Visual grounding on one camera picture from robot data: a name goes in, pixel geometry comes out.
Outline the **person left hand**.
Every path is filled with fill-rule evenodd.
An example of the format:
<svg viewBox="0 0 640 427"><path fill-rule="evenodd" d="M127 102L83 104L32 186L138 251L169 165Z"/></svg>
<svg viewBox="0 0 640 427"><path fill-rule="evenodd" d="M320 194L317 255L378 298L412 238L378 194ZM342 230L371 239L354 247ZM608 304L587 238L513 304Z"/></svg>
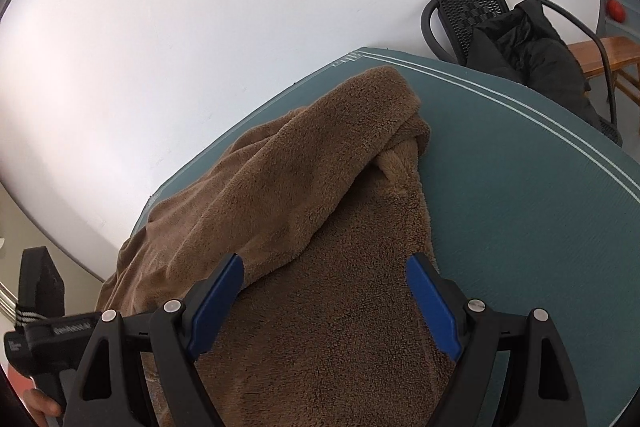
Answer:
<svg viewBox="0 0 640 427"><path fill-rule="evenodd" d="M22 394L24 406L39 427L48 427L48 418L58 418L62 409L54 400L39 389L27 389Z"/></svg>

